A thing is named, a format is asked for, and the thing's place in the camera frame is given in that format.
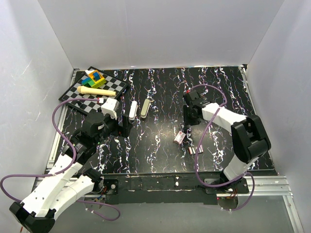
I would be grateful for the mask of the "white stapler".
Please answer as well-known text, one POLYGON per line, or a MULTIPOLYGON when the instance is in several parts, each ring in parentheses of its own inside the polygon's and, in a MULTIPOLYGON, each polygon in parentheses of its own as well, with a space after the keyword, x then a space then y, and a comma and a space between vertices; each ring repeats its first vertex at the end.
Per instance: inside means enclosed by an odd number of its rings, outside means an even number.
POLYGON ((132 101, 131 107, 130 107, 130 112, 129 112, 129 119, 134 120, 137 115, 137 109, 138 109, 138 103, 137 101, 132 101))

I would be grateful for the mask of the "white red staple box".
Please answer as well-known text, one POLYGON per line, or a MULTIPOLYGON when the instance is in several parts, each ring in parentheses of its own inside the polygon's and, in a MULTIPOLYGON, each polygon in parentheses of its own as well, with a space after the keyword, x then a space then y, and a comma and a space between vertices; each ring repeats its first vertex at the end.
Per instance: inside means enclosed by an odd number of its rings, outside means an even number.
POLYGON ((186 137, 186 134, 182 131, 179 131, 176 137, 174 138, 173 142, 180 145, 183 142, 185 137, 186 137))

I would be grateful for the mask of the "grey beige stapler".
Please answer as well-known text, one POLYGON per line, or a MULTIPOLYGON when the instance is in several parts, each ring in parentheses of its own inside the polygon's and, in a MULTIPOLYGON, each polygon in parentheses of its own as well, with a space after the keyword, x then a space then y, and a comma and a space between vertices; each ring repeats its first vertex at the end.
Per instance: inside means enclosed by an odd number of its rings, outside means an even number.
POLYGON ((149 111, 149 108, 150 108, 150 100, 149 99, 145 99, 144 103, 143 103, 143 106, 141 108, 141 111, 140 111, 140 117, 145 119, 147 117, 147 114, 148 114, 148 111, 149 111))

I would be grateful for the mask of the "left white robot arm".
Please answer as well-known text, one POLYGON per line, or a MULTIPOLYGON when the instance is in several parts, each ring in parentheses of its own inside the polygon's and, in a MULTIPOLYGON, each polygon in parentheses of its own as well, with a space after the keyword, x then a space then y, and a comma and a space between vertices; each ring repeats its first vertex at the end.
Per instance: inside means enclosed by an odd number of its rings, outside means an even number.
POLYGON ((48 233, 56 219, 69 206, 88 193, 116 194, 118 181, 105 180, 104 176, 90 168, 72 184, 70 178, 77 174, 88 159, 95 154, 97 146, 109 136, 129 136, 132 124, 123 115, 122 121, 109 114, 88 114, 82 127, 70 138, 72 147, 66 146, 53 168, 36 189, 22 201, 15 201, 9 208, 17 221, 31 233, 48 233))

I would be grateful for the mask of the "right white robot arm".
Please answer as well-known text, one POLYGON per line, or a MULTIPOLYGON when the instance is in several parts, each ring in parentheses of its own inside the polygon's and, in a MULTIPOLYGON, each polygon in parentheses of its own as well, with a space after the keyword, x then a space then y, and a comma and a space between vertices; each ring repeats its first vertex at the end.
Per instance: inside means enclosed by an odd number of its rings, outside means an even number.
POLYGON ((231 133, 234 156, 222 170, 218 183, 205 183, 198 174, 198 151, 195 152, 195 175, 198 181, 208 188, 221 188, 226 193, 233 192, 238 181, 246 175, 248 168, 271 149, 271 142, 265 127, 258 115, 240 115, 224 108, 227 100, 221 105, 202 98, 195 90, 188 90, 184 96, 184 123, 187 126, 198 125, 200 120, 207 120, 208 125, 203 132, 198 146, 208 128, 214 122, 231 133))

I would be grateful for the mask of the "colourful toy block stack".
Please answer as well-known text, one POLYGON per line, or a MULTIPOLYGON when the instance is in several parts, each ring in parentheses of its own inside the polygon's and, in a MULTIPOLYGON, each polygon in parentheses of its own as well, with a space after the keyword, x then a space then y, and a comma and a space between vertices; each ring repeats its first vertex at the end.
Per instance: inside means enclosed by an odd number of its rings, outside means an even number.
POLYGON ((90 88, 99 88, 106 84, 106 78, 98 70, 85 70, 87 77, 82 80, 82 85, 90 88))

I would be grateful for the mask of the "wooden cylinder peg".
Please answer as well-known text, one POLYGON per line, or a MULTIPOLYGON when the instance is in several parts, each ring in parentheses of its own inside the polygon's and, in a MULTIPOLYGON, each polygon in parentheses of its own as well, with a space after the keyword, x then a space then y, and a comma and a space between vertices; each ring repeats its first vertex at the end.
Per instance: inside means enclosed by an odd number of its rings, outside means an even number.
POLYGON ((115 91, 111 90, 103 90, 103 89, 97 89, 97 88, 89 88, 86 86, 79 86, 77 87, 77 91, 80 94, 91 94, 91 95, 101 95, 101 96, 116 96, 115 91))

